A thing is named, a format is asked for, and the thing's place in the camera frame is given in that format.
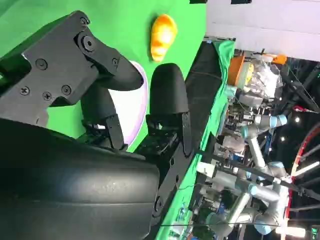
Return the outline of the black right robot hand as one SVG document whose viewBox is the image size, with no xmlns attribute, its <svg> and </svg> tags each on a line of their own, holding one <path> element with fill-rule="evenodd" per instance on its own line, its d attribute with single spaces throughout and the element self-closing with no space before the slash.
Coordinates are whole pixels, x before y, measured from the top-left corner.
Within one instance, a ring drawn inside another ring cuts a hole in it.
<svg viewBox="0 0 320 240">
<path fill-rule="evenodd" d="M 159 65 L 147 136 L 127 152 L 110 90 L 142 74 L 74 11 L 0 60 L 0 237 L 146 240 L 193 158 L 185 80 Z"/>
</svg>

